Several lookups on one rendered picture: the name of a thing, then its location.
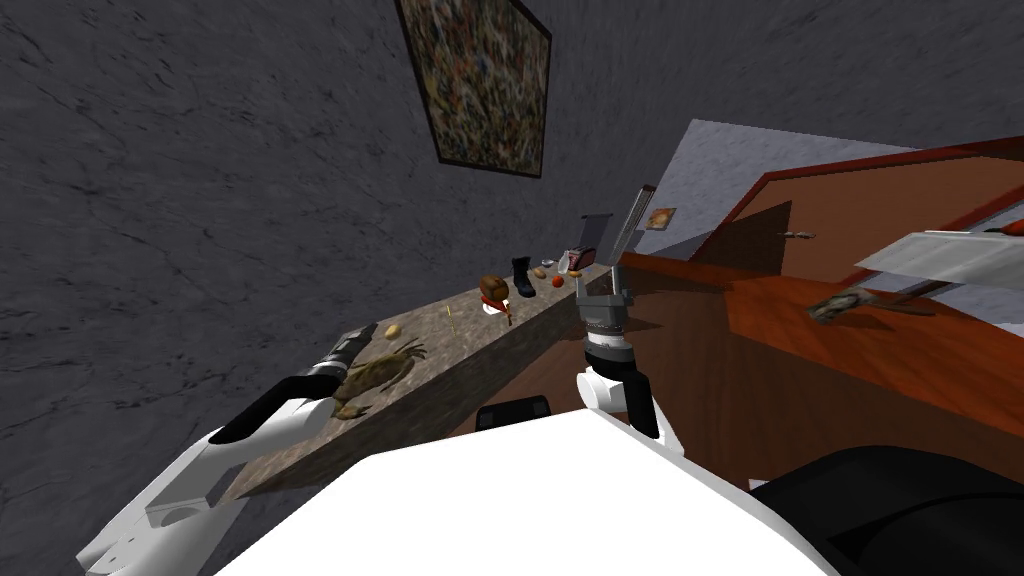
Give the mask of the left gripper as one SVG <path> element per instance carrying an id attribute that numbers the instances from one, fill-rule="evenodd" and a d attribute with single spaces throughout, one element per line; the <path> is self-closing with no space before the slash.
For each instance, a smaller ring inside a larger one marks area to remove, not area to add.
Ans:
<path id="1" fill-rule="evenodd" d="M 376 323 L 366 325 L 358 331 L 343 336 L 332 351 L 322 359 L 323 370 L 348 370 L 356 357 L 372 341 Z"/>

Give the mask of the grey tall panel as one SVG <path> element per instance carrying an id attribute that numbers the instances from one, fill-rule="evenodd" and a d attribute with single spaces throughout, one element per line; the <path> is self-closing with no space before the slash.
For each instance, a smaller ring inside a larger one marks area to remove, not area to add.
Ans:
<path id="1" fill-rule="evenodd" d="M 618 263 L 618 259 L 629 244 L 641 217 L 645 214 L 655 191 L 656 188 L 654 186 L 642 186 L 640 188 L 630 211 L 624 219 L 618 237 L 608 258 L 609 266 L 614 266 Z"/>

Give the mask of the brown door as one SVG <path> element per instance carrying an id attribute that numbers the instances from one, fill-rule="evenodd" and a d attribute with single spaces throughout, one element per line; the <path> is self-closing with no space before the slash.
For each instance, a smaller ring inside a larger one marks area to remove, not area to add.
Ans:
<path id="1" fill-rule="evenodd" d="M 1022 199 L 1024 136 L 767 172 L 690 259 L 851 284 L 909 233 L 967 229 Z"/>

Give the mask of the large speckled wall painting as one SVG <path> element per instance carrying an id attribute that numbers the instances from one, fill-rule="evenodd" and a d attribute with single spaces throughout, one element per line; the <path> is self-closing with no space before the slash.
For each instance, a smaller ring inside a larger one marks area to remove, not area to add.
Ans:
<path id="1" fill-rule="evenodd" d="M 437 159 L 542 175 L 552 35 L 522 0 L 394 0 Z"/>

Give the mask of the grey flat rectangle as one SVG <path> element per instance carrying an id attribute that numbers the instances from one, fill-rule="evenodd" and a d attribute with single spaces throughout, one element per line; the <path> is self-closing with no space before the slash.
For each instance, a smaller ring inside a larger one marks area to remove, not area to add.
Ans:
<path id="1" fill-rule="evenodd" d="M 597 249 L 600 247 L 612 213 L 592 213 L 582 216 L 583 229 L 578 244 Z"/>

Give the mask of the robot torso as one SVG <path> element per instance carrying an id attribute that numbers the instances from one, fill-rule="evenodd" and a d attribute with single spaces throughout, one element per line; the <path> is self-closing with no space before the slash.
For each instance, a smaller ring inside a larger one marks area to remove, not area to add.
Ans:
<path id="1" fill-rule="evenodd" d="M 840 576 L 745 491 L 580 409 L 369 456 L 217 576 Z"/>

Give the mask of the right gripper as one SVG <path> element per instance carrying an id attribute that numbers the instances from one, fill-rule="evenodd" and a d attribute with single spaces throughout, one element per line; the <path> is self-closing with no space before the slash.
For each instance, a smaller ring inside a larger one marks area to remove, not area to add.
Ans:
<path id="1" fill-rule="evenodd" d="M 622 336 L 629 319 L 628 307 L 633 305 L 630 292 L 625 292 L 621 266 L 611 266 L 612 294 L 589 296 L 586 282 L 575 280 L 575 303 L 590 334 Z"/>

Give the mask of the brown crab figure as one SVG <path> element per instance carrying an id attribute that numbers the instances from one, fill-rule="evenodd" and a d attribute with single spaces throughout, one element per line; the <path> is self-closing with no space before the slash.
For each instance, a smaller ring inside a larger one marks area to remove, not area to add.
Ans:
<path id="1" fill-rule="evenodd" d="M 413 338 L 392 353 L 357 365 L 332 397 L 344 404 L 368 390 L 392 386 L 411 372 L 417 359 L 426 358 L 426 351 Z"/>

